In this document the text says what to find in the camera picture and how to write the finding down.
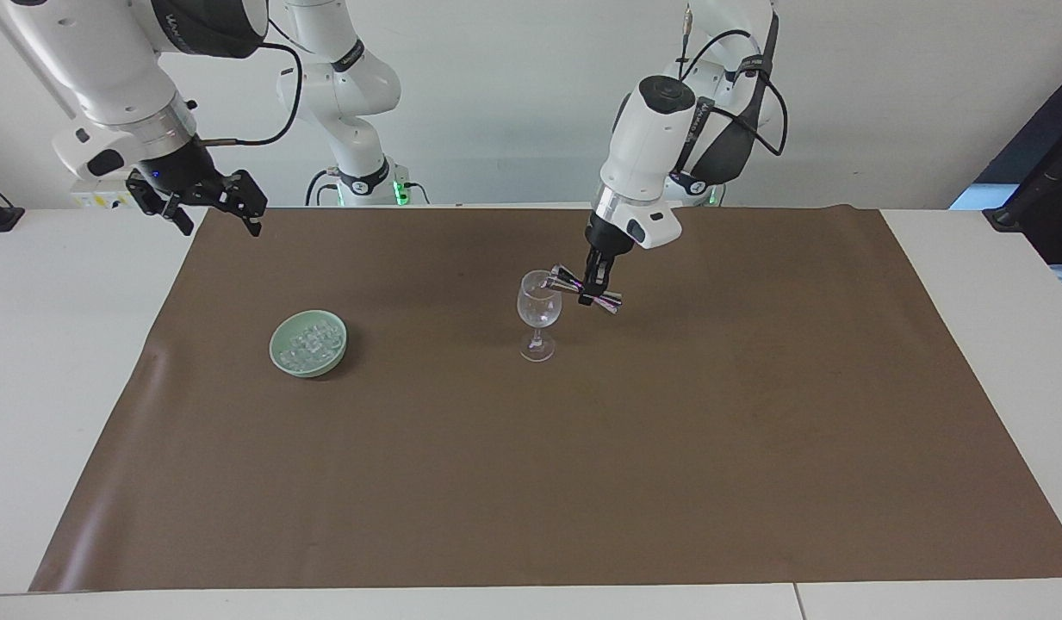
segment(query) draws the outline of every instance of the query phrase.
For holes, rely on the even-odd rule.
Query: brown tablecloth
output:
[[[530,364],[519,278],[585,212],[210,212],[32,589],[1062,576],[877,212],[680,216]],[[267,342],[310,308],[350,349],[302,381]]]

